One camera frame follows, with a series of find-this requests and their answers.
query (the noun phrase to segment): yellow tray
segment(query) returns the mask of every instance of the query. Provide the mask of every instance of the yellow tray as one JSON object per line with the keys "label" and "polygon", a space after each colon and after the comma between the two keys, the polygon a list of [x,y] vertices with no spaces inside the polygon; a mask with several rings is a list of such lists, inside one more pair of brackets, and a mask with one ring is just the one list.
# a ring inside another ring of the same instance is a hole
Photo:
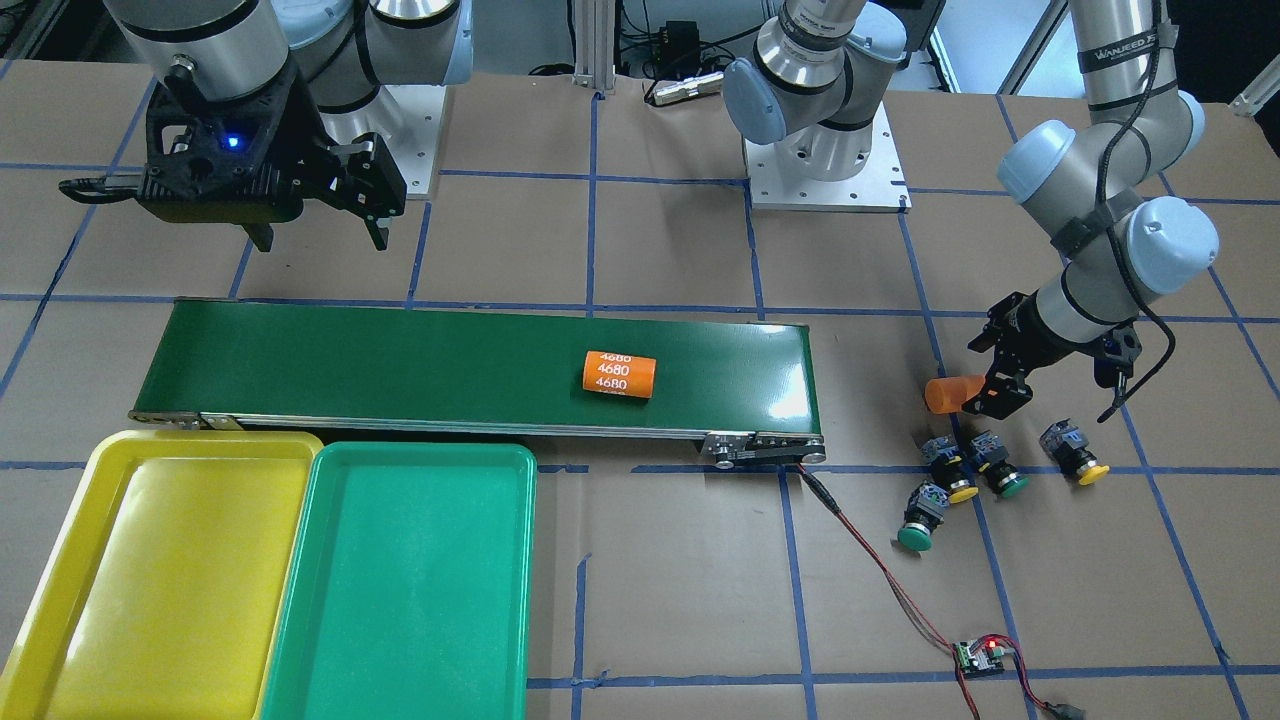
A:
{"label": "yellow tray", "polygon": [[93,451],[0,674],[0,720],[251,720],[320,441],[137,430]]}

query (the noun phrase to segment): orange cylinder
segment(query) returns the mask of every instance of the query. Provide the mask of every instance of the orange cylinder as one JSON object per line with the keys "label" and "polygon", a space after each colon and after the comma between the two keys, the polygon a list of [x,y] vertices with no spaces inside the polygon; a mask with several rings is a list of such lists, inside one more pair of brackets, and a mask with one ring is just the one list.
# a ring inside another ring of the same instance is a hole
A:
{"label": "orange cylinder", "polygon": [[924,386],[924,404],[937,415],[959,413],[961,405],[978,395],[987,383],[983,375],[961,375],[959,378],[937,378]]}
{"label": "orange cylinder", "polygon": [[621,352],[591,350],[582,365],[582,389],[628,397],[653,397],[658,361]]}

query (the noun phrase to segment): cable connector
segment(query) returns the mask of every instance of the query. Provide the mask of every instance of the cable connector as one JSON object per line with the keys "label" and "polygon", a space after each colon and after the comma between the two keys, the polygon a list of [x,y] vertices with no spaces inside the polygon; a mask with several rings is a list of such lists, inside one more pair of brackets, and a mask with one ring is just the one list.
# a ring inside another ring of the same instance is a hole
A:
{"label": "cable connector", "polygon": [[1084,720],[1084,711],[1074,705],[1061,705],[1046,702],[1044,710],[1055,717],[1055,720]]}

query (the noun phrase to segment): white mounting plate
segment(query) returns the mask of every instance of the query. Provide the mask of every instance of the white mounting plate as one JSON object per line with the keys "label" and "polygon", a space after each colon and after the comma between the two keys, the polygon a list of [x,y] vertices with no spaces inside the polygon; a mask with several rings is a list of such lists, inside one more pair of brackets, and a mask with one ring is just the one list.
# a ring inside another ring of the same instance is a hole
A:
{"label": "white mounting plate", "polygon": [[751,181],[751,206],[756,210],[820,210],[835,213],[897,213],[911,208],[902,164],[888,127],[884,105],[872,120],[876,140],[867,165],[856,176],[836,182],[817,181],[787,172],[777,156],[777,143],[742,141],[746,174]]}
{"label": "white mounting plate", "polygon": [[390,142],[392,156],[404,176],[410,200],[430,200],[440,161],[440,137],[448,88],[439,85],[388,85],[392,97],[404,113],[404,129]]}

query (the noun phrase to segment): robotic hand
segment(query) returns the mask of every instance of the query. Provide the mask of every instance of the robotic hand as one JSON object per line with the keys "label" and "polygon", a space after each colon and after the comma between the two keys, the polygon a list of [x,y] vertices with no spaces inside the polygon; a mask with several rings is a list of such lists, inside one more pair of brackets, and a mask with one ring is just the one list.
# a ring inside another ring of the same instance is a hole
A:
{"label": "robotic hand", "polygon": [[315,197],[385,250],[406,183],[384,83],[471,74],[470,0],[105,0],[159,85],[141,174],[63,182],[73,200],[137,201],[172,223],[233,223],[261,251]]}
{"label": "robotic hand", "polygon": [[[1169,359],[1172,334],[1148,304],[1212,264],[1212,222],[1176,197],[1143,200],[1134,187],[1192,150],[1204,113],[1178,90],[1175,26],[1164,0],[1071,0],[1092,127],[1048,120],[1005,155],[1001,183],[1052,237],[1068,263],[1030,296],[997,302],[969,348],[995,359],[986,377],[932,380],[936,413],[1007,418],[1032,398],[1027,375],[1071,352],[1094,359],[1094,380],[1114,389],[1110,418]],[[1128,388],[1142,351],[1133,322],[1151,316],[1170,338],[1165,356]]]}
{"label": "robotic hand", "polygon": [[870,156],[872,122],[905,46],[902,22],[867,0],[787,0],[753,56],[726,68],[724,104],[748,141],[778,143],[788,170],[851,178]]}

